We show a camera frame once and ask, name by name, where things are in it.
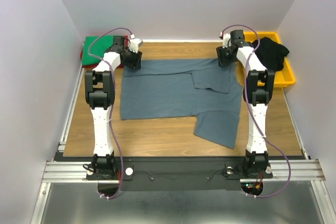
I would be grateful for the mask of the blue-grey t-shirt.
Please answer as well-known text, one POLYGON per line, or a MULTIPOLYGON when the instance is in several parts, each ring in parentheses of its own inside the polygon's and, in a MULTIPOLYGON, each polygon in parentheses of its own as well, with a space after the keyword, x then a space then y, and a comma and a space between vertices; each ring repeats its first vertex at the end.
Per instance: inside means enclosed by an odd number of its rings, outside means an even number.
POLYGON ((194 116, 194 134, 234 149, 242 86, 235 63, 217 60, 145 60, 140 70, 125 68, 121 85, 122 120, 194 116))

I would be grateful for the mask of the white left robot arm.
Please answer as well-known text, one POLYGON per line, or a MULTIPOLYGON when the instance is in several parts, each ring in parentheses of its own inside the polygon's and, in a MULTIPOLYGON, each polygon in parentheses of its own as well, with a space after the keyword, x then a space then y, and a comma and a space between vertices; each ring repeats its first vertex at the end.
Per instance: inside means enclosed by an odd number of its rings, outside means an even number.
POLYGON ((89 176, 110 179, 120 175, 111 141, 111 116, 116 97, 114 71, 119 65, 133 70, 141 68, 142 52, 139 48, 143 40, 134 34, 127 38, 114 36, 112 45, 100 57, 92 54, 91 48, 101 38, 95 39, 88 48, 88 55, 100 62, 93 70, 85 73, 85 99, 93 117, 95 139, 92 162, 85 165, 85 169, 89 176))

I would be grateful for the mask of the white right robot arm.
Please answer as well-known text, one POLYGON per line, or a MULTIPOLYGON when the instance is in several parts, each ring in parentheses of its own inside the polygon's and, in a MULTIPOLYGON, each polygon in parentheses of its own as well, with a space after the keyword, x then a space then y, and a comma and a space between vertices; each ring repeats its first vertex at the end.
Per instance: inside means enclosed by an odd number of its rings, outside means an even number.
POLYGON ((222 45, 216 48, 220 67, 239 61, 245 67, 243 98, 249 113, 249 136, 241 171, 253 177, 268 169, 266 113, 274 89, 275 72, 257 57, 256 48, 245 40, 243 30, 220 33, 222 45))

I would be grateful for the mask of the folded green t-shirt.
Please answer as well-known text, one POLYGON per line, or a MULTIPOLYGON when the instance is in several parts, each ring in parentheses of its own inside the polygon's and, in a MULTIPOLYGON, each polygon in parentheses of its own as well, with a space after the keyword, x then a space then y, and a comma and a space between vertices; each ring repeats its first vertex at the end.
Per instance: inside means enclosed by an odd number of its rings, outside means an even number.
MULTIPOLYGON (((85 38, 81 54, 81 63, 83 68, 94 68, 100 62, 100 59, 89 55, 89 47, 97 38, 97 36, 87 36, 85 38)), ((113 39, 114 35, 106 35, 102 37, 94 43, 90 49, 90 53, 103 58, 104 52, 113 44, 113 39)))

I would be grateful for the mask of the black crumpled t-shirt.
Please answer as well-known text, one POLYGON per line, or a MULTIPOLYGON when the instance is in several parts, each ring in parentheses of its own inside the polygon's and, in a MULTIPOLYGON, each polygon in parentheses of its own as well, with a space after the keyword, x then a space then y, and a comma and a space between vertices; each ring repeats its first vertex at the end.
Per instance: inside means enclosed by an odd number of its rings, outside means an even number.
POLYGON ((289 53, 288 48, 268 37, 260 39, 260 45, 255 51, 259 61, 268 70, 274 72, 281 71, 284 68, 284 60, 289 53))

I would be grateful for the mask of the yellow plastic bin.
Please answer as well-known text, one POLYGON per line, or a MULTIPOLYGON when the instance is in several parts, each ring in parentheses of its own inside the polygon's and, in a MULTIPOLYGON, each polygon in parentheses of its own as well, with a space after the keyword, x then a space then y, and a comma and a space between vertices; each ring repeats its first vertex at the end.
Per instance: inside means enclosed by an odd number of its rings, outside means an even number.
MULTIPOLYGON (((257 39, 257 36, 252 31, 244 31, 245 40, 253 42, 257 39)), ((260 38, 268 37, 272 39, 273 41, 282 44, 278 34, 275 31, 259 31, 258 35, 260 38)), ((244 84, 244 73, 245 68, 242 66, 240 62, 237 63, 236 67, 236 78, 237 81, 243 85, 244 84)), ((294 72, 292 70, 292 67, 290 65, 290 62, 288 60, 288 57, 285 57, 284 63, 283 63, 283 69, 281 71, 277 71, 275 73, 275 88, 285 88, 290 85, 295 84, 296 79, 294 72)))

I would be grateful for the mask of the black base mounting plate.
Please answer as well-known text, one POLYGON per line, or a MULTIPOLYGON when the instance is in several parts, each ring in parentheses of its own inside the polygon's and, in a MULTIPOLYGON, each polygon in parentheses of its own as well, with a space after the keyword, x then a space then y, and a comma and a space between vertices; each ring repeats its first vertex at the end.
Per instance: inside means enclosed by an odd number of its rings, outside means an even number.
POLYGON ((270 165, 249 165, 242 157, 126 158, 112 165, 84 164, 87 180, 98 182, 100 192, 241 190, 272 178, 270 165))

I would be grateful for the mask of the small electronics board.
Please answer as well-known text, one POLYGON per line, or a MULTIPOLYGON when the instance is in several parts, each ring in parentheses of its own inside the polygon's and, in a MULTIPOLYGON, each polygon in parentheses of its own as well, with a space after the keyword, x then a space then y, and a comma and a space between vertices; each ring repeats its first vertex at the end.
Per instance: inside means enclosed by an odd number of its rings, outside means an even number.
POLYGON ((263 191, 263 182, 243 182, 240 184, 242 190, 247 194, 260 195, 263 191))

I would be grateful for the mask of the aluminium extrusion rail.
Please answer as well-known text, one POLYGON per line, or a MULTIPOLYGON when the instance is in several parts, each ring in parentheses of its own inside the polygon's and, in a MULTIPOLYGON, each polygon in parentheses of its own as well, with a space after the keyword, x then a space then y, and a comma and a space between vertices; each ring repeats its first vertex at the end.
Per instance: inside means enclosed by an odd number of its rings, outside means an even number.
MULTIPOLYGON (((325 175, 318 159, 297 159, 289 157, 290 181, 325 181, 325 175)), ((274 180, 286 181, 289 176, 288 163, 284 158, 271 159, 274 180)))

